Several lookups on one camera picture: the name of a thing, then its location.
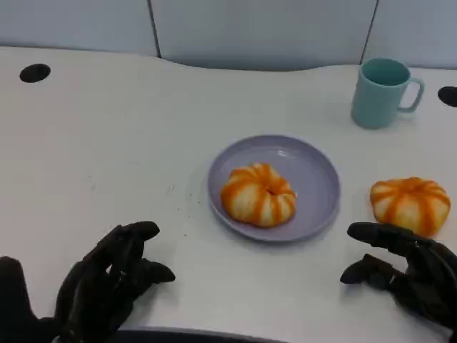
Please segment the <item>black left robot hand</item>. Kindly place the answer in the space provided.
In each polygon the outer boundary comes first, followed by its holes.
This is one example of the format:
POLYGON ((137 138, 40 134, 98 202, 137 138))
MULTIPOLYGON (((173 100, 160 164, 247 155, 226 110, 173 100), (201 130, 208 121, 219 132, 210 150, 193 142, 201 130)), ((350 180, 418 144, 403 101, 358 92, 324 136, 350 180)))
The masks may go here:
POLYGON ((146 241, 159 234, 150 221, 114 227, 71 268, 62 283, 55 319, 58 342, 104 342, 155 284, 175 280, 165 265, 144 258, 146 241))

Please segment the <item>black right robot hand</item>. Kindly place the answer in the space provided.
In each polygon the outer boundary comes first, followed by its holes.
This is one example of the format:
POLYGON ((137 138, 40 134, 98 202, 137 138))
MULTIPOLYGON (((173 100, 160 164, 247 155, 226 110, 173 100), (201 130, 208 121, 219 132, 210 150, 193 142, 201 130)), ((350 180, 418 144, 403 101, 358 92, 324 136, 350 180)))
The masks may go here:
POLYGON ((389 292, 398 306, 452 331, 456 341, 456 255, 445 245, 392 224, 354 222, 347 234, 408 263, 401 272, 370 254, 345 269, 340 282, 389 292))

